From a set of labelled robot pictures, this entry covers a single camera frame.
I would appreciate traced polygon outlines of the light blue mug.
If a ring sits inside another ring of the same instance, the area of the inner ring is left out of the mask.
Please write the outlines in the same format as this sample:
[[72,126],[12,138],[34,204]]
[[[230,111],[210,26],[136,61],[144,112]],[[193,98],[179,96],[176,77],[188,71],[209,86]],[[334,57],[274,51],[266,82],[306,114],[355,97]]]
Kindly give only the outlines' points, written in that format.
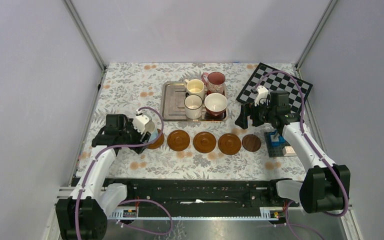
[[150,134],[148,143],[154,142],[158,138],[158,128],[152,120],[145,125],[145,132]]

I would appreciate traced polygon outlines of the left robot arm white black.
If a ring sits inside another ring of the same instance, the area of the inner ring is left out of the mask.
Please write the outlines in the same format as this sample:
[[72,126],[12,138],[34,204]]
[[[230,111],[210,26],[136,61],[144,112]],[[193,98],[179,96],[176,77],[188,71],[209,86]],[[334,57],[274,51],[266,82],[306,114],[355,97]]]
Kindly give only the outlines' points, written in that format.
[[108,114],[105,125],[93,138],[93,159],[68,198],[59,199],[55,206],[61,238],[64,240],[101,240],[104,238],[108,217],[121,203],[132,204],[135,192],[122,183],[102,187],[118,151],[128,146],[140,154],[145,143],[152,139],[156,126],[151,117],[140,113],[133,118],[124,114]]

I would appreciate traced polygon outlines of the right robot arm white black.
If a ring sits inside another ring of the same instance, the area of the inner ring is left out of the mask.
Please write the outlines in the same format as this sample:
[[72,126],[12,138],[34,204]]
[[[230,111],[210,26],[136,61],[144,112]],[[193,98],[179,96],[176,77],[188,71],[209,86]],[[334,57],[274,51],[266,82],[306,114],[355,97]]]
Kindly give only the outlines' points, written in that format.
[[259,86],[253,90],[254,102],[241,105],[235,124],[242,129],[270,124],[294,149],[306,175],[303,181],[282,178],[271,180],[274,186],[267,191],[267,201],[273,206],[286,199],[301,204],[306,213],[323,212],[332,216],[345,215],[349,208],[351,173],[346,165],[336,164],[310,136],[303,118],[292,113],[289,94],[284,90],[269,92]]

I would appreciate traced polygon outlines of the brown wooden coaster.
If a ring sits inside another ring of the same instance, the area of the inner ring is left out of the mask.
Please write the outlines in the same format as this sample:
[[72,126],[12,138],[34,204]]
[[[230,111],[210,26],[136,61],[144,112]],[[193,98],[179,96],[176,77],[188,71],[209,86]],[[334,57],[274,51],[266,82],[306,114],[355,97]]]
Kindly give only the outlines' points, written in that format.
[[199,132],[193,138],[193,146],[200,153],[208,154],[216,147],[217,140],[215,136],[207,131]]
[[181,152],[190,145],[190,136],[184,130],[174,130],[168,135],[167,144],[171,150]]
[[235,155],[240,151],[242,142],[236,134],[225,133],[218,139],[217,145],[223,154]]
[[155,149],[159,148],[164,143],[164,140],[165,140],[165,135],[162,134],[154,143],[147,145],[147,148],[150,150],[155,150]]

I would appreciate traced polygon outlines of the dark walnut round coaster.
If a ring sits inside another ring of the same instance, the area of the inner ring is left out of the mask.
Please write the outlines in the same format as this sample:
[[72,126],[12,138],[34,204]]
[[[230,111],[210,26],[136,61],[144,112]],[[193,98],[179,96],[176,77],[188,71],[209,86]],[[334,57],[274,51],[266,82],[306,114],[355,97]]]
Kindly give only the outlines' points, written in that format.
[[245,135],[242,138],[242,146],[248,152],[256,152],[261,148],[262,142],[260,138],[254,134]]

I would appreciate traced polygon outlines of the metal serving tray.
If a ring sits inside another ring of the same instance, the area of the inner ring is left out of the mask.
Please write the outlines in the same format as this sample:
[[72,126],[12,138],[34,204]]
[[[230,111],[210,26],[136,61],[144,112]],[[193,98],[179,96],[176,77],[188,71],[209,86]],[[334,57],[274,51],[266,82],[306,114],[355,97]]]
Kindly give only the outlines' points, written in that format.
[[184,99],[186,88],[180,81],[169,81],[162,86],[160,114],[165,121],[171,122],[224,122],[228,119],[228,110],[221,115],[209,114],[205,107],[202,107],[201,117],[190,119],[186,116]]

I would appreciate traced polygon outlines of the cream yellow mug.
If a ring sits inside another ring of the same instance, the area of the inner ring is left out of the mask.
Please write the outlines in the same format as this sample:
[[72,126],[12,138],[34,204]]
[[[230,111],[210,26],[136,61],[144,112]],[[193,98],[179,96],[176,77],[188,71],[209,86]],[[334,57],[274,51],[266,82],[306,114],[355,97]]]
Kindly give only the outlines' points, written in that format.
[[186,92],[189,95],[197,95],[202,100],[205,99],[205,84],[200,79],[185,79],[183,85],[186,89]]

